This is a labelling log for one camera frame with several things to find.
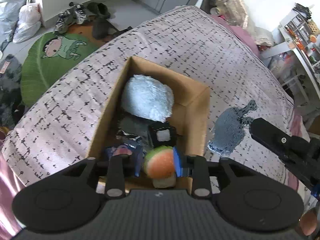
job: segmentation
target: tiled floor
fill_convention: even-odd
[[[111,13],[111,18],[109,21],[119,30],[123,30],[129,26],[134,28],[156,16],[156,14],[148,11],[142,5],[131,0],[108,0],[104,2],[104,4],[108,6],[108,9]],[[2,59],[4,59],[8,54],[13,54],[19,60],[19,62],[23,64],[28,56],[29,49],[36,42],[36,40],[38,40],[43,34],[52,31],[53,28],[40,28],[34,37],[25,42],[10,42],[3,52],[4,55]]]

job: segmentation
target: brown round object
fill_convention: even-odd
[[[316,43],[317,38],[316,38],[316,36],[314,36],[313,34],[311,34],[311,35],[309,36],[309,40],[310,40],[312,43]]]
[[[305,213],[299,221],[299,226],[304,235],[309,236],[316,230],[317,227],[317,215],[313,209],[310,209]]]

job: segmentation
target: gray knitted fabric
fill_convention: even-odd
[[[252,117],[244,115],[255,110],[257,105],[253,99],[244,108],[231,107],[225,110],[215,123],[214,138],[208,142],[208,148],[220,155],[230,155],[244,138],[244,126],[253,121]]]

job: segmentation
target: cartoon face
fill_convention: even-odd
[[[48,45],[45,46],[44,52],[47,57],[53,57],[61,47],[62,38],[59,37],[55,40],[50,41]]]

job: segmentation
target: white bag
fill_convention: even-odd
[[[18,26],[12,39],[13,43],[30,39],[41,27],[38,3],[30,3],[30,1],[27,0],[27,4],[20,9]]]

